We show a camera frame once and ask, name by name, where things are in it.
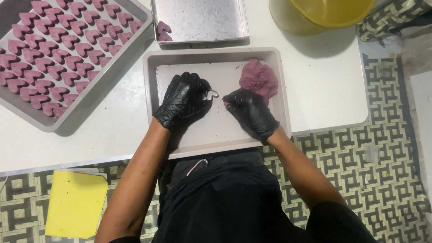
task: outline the person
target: person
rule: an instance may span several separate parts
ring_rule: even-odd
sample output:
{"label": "person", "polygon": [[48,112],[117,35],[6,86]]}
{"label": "person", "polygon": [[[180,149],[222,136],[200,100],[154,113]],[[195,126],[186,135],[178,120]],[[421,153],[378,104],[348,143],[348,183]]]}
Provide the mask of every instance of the person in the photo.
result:
{"label": "person", "polygon": [[[212,105],[202,99],[210,89],[195,73],[173,78],[108,203],[95,243],[140,242],[171,131]],[[153,242],[376,242],[342,195],[290,141],[260,95],[239,89],[223,101],[245,129],[274,146],[310,209],[307,227],[294,226],[284,213],[279,183],[259,153],[241,150],[176,163],[172,180],[162,188],[166,193]]]}

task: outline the geometric pattern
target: geometric pattern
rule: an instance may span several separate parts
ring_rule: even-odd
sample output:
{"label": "geometric pattern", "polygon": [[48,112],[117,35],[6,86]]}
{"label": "geometric pattern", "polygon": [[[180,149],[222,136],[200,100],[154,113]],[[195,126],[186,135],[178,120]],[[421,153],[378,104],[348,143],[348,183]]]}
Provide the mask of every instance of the geometric pattern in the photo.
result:
{"label": "geometric pattern", "polygon": [[[345,198],[378,242],[426,242],[424,212],[431,212],[419,178],[419,162],[398,58],[364,56],[370,120],[363,126],[294,136],[292,141]],[[364,161],[365,147],[378,145],[380,161]],[[267,168],[278,178],[282,208],[305,228],[309,209],[295,192],[271,146],[259,147]],[[108,174],[108,200],[119,179],[117,168],[128,161],[93,165]],[[44,235],[53,171],[10,176],[0,193],[0,243],[92,243]],[[0,185],[5,178],[0,178]],[[151,242],[157,230],[156,186],[141,232]]]}
{"label": "geometric pattern", "polygon": [[430,0],[392,0],[367,15],[359,24],[361,41],[375,41],[391,30],[432,9]]}

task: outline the person's left hand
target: person's left hand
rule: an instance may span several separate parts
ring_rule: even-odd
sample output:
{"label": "person's left hand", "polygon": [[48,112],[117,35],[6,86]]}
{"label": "person's left hand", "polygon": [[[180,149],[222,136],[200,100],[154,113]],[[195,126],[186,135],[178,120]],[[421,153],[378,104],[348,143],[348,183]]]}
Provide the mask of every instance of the person's left hand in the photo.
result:
{"label": "person's left hand", "polygon": [[211,90],[207,80],[196,73],[184,72],[175,75],[168,86],[162,105],[153,113],[156,120],[172,131],[182,119],[197,114],[212,105],[211,100],[203,99]]}

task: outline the yellow paper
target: yellow paper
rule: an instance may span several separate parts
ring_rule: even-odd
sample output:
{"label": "yellow paper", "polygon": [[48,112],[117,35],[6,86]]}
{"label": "yellow paper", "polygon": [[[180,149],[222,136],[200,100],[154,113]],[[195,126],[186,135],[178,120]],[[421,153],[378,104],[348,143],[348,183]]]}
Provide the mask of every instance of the yellow paper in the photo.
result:
{"label": "yellow paper", "polygon": [[82,239],[94,236],[107,190],[103,176],[55,170],[45,234]]}

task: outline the baking tray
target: baking tray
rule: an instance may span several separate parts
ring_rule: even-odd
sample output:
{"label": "baking tray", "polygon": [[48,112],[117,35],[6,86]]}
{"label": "baking tray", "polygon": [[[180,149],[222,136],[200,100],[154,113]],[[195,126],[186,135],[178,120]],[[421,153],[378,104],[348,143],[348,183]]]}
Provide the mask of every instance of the baking tray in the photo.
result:
{"label": "baking tray", "polygon": [[[46,1],[50,3],[52,7],[58,7],[55,0],[46,0]],[[83,0],[74,0],[74,2],[83,2]],[[151,17],[152,14],[150,10],[148,10],[146,7],[144,7],[136,0],[107,0],[107,4],[118,4],[122,12],[132,14],[134,20],[135,21],[139,20],[143,22],[143,25],[125,44],[122,44],[120,39],[114,40],[116,45],[123,46],[122,49],[109,61],[108,64],[106,64],[104,68],[102,68],[100,65],[93,65],[95,67],[94,71],[99,70],[100,71],[99,74],[93,79],[93,81],[90,82],[90,84],[84,89],[84,91],[78,96],[78,98],[72,103],[72,105],[70,105],[67,111],[58,120],[54,117],[46,116],[41,110],[36,110],[35,108],[33,108],[31,103],[23,101],[20,95],[10,92],[8,87],[5,86],[0,86],[0,105],[6,107],[8,110],[17,114],[18,116],[28,121],[30,124],[34,125],[40,130],[44,132],[53,132],[57,130],[65,122],[65,120],[69,117],[69,115],[74,112],[74,110],[79,109],[79,104],[81,103],[81,101],[87,96],[87,94],[91,92],[92,88],[96,86],[97,83],[102,83],[101,80],[107,80],[109,82],[110,80],[112,80],[112,77],[115,76],[116,73],[121,71],[123,68],[127,68],[124,66],[124,64],[128,63],[127,62],[128,59],[131,56],[134,56],[134,54],[137,51],[143,50],[145,41],[149,39],[148,35],[145,35],[144,32],[152,25],[152,21],[153,21]],[[98,12],[101,19],[108,19],[112,23],[112,25],[122,26],[118,18],[116,19],[110,18],[106,13],[106,11],[104,12],[98,11],[93,6],[93,4],[84,3],[84,5],[86,6],[87,10],[93,10]],[[70,9],[67,10],[62,9],[62,11],[65,14],[72,15]],[[10,54],[7,48],[8,39],[18,40],[18,38],[16,38],[12,33],[11,25],[14,23],[22,24],[19,18],[19,13],[21,12],[34,12],[30,0],[19,0],[19,1],[3,0],[0,2],[0,16],[2,16],[1,26],[0,26],[0,47],[4,48],[7,54]],[[75,16],[75,18],[77,20],[81,20],[83,17],[78,18]],[[84,30],[97,29],[96,25],[87,24],[87,26],[88,28]],[[61,27],[61,24],[56,23],[54,27]],[[39,30],[36,27],[32,28],[32,30],[34,32],[33,34],[42,35],[43,37],[45,37],[47,41],[52,41],[50,35],[42,34],[41,32],[39,32]],[[75,32],[72,30],[67,29],[67,31],[69,32],[70,35],[76,35]],[[102,36],[109,37],[108,33],[103,33]],[[79,38],[80,38],[80,43],[89,43],[85,38],[85,36],[79,36]],[[68,51],[72,56],[74,55],[78,56],[76,49],[70,50],[64,47],[62,42],[57,43],[57,45],[59,45],[59,49]],[[92,46],[94,47],[95,50],[96,49],[101,50],[98,44]],[[104,51],[104,53],[106,57],[112,57],[112,55],[109,52]],[[18,57],[21,59],[22,62],[26,62],[24,60],[23,54],[19,55]],[[84,62],[93,64],[88,57],[82,59],[84,60]],[[33,66],[32,70],[38,70],[35,67],[35,65],[31,65],[31,66]],[[67,69],[67,72],[76,72],[70,70],[65,64],[63,66]],[[60,86],[67,87],[70,90],[70,93],[77,93],[75,87],[66,86],[63,80],[56,81],[52,79],[49,74],[45,74],[45,77],[41,79],[50,80],[54,82],[56,87],[60,87]],[[81,77],[80,80],[77,81],[88,81],[88,78]],[[58,102],[56,100],[53,100],[51,94],[48,94],[47,96],[51,98],[52,102],[57,102],[62,104],[63,107],[67,107],[64,101]]]}
{"label": "baking tray", "polygon": [[240,88],[243,65],[256,58],[273,68],[279,81],[278,94],[270,99],[269,108],[275,119],[291,136],[288,102],[280,53],[275,48],[228,48],[150,51],[144,55],[144,80],[149,124],[152,113],[163,101],[166,88],[175,74],[197,73],[209,81],[219,98],[203,118],[189,120],[176,127],[167,152],[169,159],[263,145],[245,132],[225,109],[222,97]]}
{"label": "baking tray", "polygon": [[[243,0],[150,0],[159,45],[239,41],[249,38]],[[172,42],[157,39],[156,26],[171,27]]]}

